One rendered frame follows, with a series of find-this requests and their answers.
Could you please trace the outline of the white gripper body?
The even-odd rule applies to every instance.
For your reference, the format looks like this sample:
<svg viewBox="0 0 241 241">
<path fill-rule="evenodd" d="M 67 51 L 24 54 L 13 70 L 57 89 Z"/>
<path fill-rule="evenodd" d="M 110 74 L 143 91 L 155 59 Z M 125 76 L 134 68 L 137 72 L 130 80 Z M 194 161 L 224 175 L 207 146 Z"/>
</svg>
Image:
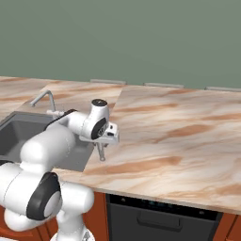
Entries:
<svg viewBox="0 0 241 241">
<path fill-rule="evenodd" d="M 94 143 L 118 144 L 119 141 L 120 132 L 118 129 L 118 125 L 115 123 L 109 123 L 103 135 L 95 139 Z"/>
</svg>

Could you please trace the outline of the grey strip behind counter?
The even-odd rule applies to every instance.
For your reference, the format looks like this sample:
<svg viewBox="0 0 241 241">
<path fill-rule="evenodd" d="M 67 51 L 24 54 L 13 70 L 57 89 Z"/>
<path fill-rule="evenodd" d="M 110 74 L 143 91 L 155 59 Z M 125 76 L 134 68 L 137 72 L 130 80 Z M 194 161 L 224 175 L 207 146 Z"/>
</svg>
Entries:
<svg viewBox="0 0 241 241">
<path fill-rule="evenodd" d="M 162 83 L 143 83 L 147 87 L 161 87 L 161 88 L 185 88 L 184 85 L 179 84 L 162 84 Z"/>
<path fill-rule="evenodd" d="M 104 84 L 114 84 L 114 85 L 126 85 L 126 81 L 120 80 L 105 80 L 105 79 L 90 79 L 91 83 L 104 83 Z"/>
<path fill-rule="evenodd" d="M 241 92 L 241 88 L 205 87 L 205 90 Z"/>
</svg>

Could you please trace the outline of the grey metal tap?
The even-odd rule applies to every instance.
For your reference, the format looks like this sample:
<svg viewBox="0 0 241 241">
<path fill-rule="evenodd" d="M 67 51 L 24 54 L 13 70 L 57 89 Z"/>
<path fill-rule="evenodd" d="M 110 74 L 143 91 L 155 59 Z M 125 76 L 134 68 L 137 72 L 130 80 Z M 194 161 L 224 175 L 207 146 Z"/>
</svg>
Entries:
<svg viewBox="0 0 241 241">
<path fill-rule="evenodd" d="M 51 106 L 51 109 L 47 110 L 46 113 L 48 115 L 51 115 L 54 119 L 57 118 L 57 117 L 61 117 L 64 114 L 64 112 L 63 111 L 58 111 L 56 109 L 54 96 L 53 96 L 52 92 L 49 89 L 47 89 L 44 92 L 42 92 L 41 94 L 39 94 L 33 101 L 30 102 L 30 105 L 32 107 L 34 107 L 36 105 L 36 103 L 38 101 L 40 101 L 44 96 L 48 96 L 49 97 L 50 106 Z"/>
</svg>

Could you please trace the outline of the grey sink basin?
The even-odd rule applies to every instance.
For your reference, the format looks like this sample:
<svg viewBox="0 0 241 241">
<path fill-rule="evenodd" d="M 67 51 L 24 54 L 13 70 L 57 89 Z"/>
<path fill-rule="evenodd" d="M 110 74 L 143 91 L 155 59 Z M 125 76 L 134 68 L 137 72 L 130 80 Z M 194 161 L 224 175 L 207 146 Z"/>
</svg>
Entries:
<svg viewBox="0 0 241 241">
<path fill-rule="evenodd" d="M 20 150 L 31 137 L 43 131 L 50 115 L 14 111 L 0 121 L 0 159 L 20 163 Z M 75 138 L 76 146 L 56 168 L 83 171 L 94 150 L 92 143 Z"/>
</svg>

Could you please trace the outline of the red-brown cupboard front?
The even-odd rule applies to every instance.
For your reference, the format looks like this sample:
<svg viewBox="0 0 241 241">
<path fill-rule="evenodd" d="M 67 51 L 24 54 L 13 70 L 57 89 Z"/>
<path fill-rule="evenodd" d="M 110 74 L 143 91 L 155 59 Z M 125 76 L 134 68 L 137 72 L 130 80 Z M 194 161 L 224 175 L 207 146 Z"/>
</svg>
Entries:
<svg viewBox="0 0 241 241">
<path fill-rule="evenodd" d="M 0 241 L 50 241 L 57 232 L 55 218 L 47 221 L 41 226 L 25 231 L 14 232 L 4 221 L 5 208 L 0 205 Z M 83 215 L 86 227 L 92 232 L 95 241 L 109 241 L 105 195 L 94 193 L 94 204 L 92 208 Z"/>
<path fill-rule="evenodd" d="M 213 241 L 241 241 L 241 215 L 224 213 Z"/>
</svg>

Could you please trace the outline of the black dishwasher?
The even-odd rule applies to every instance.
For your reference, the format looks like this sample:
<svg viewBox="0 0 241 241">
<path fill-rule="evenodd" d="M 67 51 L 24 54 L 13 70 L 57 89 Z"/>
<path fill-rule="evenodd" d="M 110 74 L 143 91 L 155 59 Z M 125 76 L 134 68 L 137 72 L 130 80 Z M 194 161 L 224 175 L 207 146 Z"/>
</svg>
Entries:
<svg viewBox="0 0 241 241">
<path fill-rule="evenodd" d="M 110 241 L 213 241 L 222 214 L 106 194 Z"/>
</svg>

